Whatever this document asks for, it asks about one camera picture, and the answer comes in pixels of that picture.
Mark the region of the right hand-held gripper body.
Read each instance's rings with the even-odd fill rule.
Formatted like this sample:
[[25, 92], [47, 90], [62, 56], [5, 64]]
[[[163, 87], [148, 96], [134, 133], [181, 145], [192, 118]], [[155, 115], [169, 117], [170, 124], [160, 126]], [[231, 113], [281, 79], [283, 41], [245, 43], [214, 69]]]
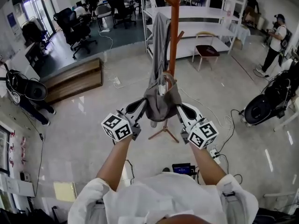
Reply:
[[188, 103], [182, 103], [188, 126], [182, 128], [181, 137], [185, 144], [193, 144], [198, 149], [206, 148], [219, 135], [212, 121], [207, 121], [198, 108]]

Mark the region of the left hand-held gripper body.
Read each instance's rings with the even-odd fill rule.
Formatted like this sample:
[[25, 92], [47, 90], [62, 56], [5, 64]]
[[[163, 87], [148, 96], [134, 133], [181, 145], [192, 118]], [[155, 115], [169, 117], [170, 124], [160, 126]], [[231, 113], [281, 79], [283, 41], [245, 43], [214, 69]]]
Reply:
[[145, 100], [141, 98], [133, 103], [126, 104], [115, 113], [109, 113], [102, 121], [101, 126], [107, 136], [113, 141], [121, 141], [132, 135], [132, 139], [136, 140], [141, 132], [141, 127], [135, 123], [136, 110], [140, 102]]

